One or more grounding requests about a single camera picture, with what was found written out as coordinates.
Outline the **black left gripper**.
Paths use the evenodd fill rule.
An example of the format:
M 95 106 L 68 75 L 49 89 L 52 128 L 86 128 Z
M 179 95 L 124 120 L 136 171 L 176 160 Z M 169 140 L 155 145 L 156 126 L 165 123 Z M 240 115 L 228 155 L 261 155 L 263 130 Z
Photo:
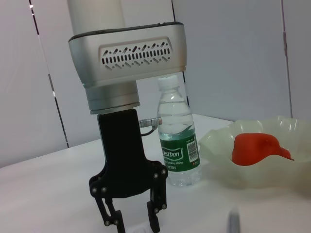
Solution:
M 152 232 L 160 232 L 156 215 L 167 208 L 168 174 L 161 162 L 146 158 L 136 110 L 99 115 L 98 123 L 105 165 L 98 175 L 90 179 L 89 188 L 104 225 L 116 225 L 119 233 L 125 233 L 121 211 L 115 210 L 113 199 L 150 190 L 150 201 L 147 202 L 149 224 Z

